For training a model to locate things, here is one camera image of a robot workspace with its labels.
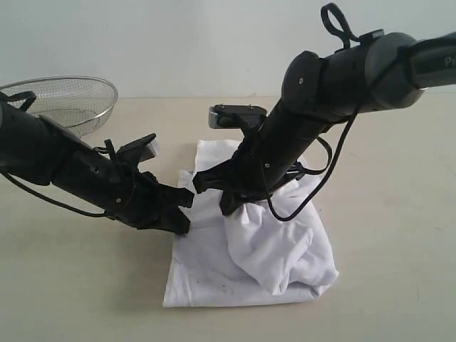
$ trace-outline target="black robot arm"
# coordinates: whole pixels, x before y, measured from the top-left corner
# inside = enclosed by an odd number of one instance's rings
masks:
[[[330,12],[342,31],[329,21]],[[213,128],[232,128],[244,121],[245,137],[232,158],[198,172],[193,180],[197,192],[223,190],[224,215],[246,202],[268,200],[277,219],[293,219],[328,180],[358,113],[406,108],[423,88],[456,83],[455,33],[419,42],[404,33],[385,35],[383,30],[357,37],[336,5],[324,6],[321,17],[329,33],[343,41],[343,48],[325,58],[309,51],[295,57],[284,76],[281,98],[267,117],[257,109],[254,123],[254,115],[247,116],[239,109],[242,106],[217,105],[209,112]],[[351,47],[350,41],[358,45]],[[347,126],[333,156],[320,134],[339,123]],[[328,172],[293,214],[280,217],[271,194],[310,173],[297,160],[314,140],[328,150]]]
[[[160,184],[152,173],[138,170],[139,162],[155,156],[155,134],[117,152],[110,140],[105,141],[106,147],[93,149],[52,120],[35,118],[24,108],[9,105],[4,94],[0,96],[0,172],[8,180],[47,202],[85,216],[108,217],[137,229],[188,232],[190,222],[178,206],[191,207],[193,194]],[[52,183],[105,212],[87,213],[54,201],[12,175],[36,185]]]

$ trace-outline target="white wall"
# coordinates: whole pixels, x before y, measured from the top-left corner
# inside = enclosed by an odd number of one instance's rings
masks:
[[[340,41],[322,0],[4,0],[0,84],[107,78],[124,97],[276,95],[289,61]],[[456,31],[454,0],[338,0],[355,33]]]

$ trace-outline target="beige table surface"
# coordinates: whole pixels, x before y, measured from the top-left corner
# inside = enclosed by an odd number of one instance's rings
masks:
[[[274,99],[121,100],[85,141],[119,147],[155,132],[160,155],[141,168],[175,185],[198,139],[241,137],[207,127],[215,103]],[[2,180],[0,341],[455,341],[455,129],[450,94],[358,118],[316,199],[341,275],[311,304],[163,309],[171,234],[81,217]],[[306,155],[324,162],[318,146]]]

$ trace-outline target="folded cloth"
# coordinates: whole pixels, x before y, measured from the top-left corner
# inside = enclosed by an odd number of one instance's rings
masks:
[[[239,142],[199,141],[195,172],[229,159]],[[181,171],[179,186],[195,191]],[[318,184],[317,176],[290,182],[272,197],[287,215]],[[331,245],[309,203],[290,222],[277,221],[266,201],[244,204],[223,217],[222,192],[207,190],[183,209],[192,222],[175,236],[163,306],[251,306],[317,299],[338,276]]]

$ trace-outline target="wire mesh strainer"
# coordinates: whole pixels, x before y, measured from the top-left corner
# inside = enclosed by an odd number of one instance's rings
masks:
[[[3,85],[0,91],[8,96],[33,91],[36,101],[27,113],[45,115],[78,137],[103,126],[118,99],[117,89],[111,82],[85,76],[37,78]],[[23,102],[10,104],[18,108]]]

